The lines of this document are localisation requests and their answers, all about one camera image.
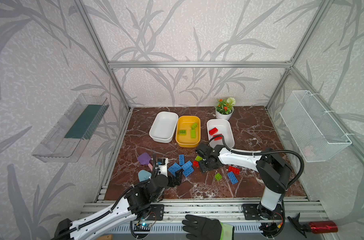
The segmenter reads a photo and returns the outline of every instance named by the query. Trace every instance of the red lego brick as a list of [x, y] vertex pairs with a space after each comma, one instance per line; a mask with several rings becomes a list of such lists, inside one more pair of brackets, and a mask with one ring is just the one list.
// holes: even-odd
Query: red lego brick
[[239, 175], [239, 169], [236, 167], [229, 166], [229, 172], [233, 172], [236, 175]]
[[216, 133], [216, 132], [218, 132], [218, 129], [216, 127], [214, 127], [213, 129], [208, 131], [208, 134], [210, 134], [210, 136], [213, 136], [213, 134]]
[[197, 161], [194, 161], [193, 166], [199, 168], [199, 163]]
[[218, 140], [221, 140], [221, 139], [222, 139], [222, 137], [217, 137], [216, 139], [214, 139], [214, 141], [218, 141]]

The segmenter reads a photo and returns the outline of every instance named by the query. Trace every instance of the white flower pot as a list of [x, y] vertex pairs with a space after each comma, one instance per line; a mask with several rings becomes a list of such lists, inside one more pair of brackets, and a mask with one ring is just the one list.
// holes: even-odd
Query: white flower pot
[[230, 113], [230, 114], [221, 114], [221, 113], [219, 113], [218, 111], [217, 111], [217, 109], [215, 109], [215, 117], [217, 118], [217, 119], [224, 119], [224, 120], [228, 120], [230, 117], [231, 117], [231, 115], [233, 114], [233, 112], [234, 112], [234, 107], [233, 107], [233, 110], [232, 110], [232, 112]]

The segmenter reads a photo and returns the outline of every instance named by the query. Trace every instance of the white flower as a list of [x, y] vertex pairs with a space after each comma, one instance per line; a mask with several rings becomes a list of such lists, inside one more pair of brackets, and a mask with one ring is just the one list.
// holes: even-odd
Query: white flower
[[229, 105], [231, 105], [231, 106], [234, 106], [235, 105], [235, 98], [228, 98], [227, 100], [226, 100], [226, 102], [229, 104]]

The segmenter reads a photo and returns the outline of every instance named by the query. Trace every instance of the blue lego brick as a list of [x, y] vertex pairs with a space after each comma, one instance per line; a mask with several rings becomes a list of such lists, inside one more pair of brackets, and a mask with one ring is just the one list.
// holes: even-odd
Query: blue lego brick
[[227, 176], [229, 177], [232, 184], [236, 184], [238, 182], [233, 172], [228, 172]]
[[179, 165], [185, 164], [185, 156], [183, 154], [179, 155]]
[[184, 172], [183, 172], [183, 175], [185, 176], [185, 177], [187, 177], [187, 176], [189, 176], [192, 172], [194, 172], [194, 169], [193, 169], [193, 167], [188, 167], [186, 170], [184, 170]]
[[168, 171], [175, 176], [175, 172], [182, 169], [181, 166], [179, 166], [178, 164], [176, 164], [176, 162], [168, 168]]
[[192, 166], [193, 164], [191, 163], [191, 161], [187, 161], [184, 165], [182, 165], [183, 170], [188, 169], [190, 166]]

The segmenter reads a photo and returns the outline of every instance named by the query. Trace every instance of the yellow plastic bin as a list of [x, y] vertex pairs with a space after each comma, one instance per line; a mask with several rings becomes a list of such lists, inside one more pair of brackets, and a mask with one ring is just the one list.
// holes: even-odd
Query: yellow plastic bin
[[[195, 128], [196, 137], [191, 138], [191, 125], [197, 123]], [[179, 135], [179, 130], [186, 130], [186, 135]], [[196, 116], [182, 116], [178, 119], [176, 126], [175, 140], [181, 147], [196, 147], [201, 141], [201, 120]]]

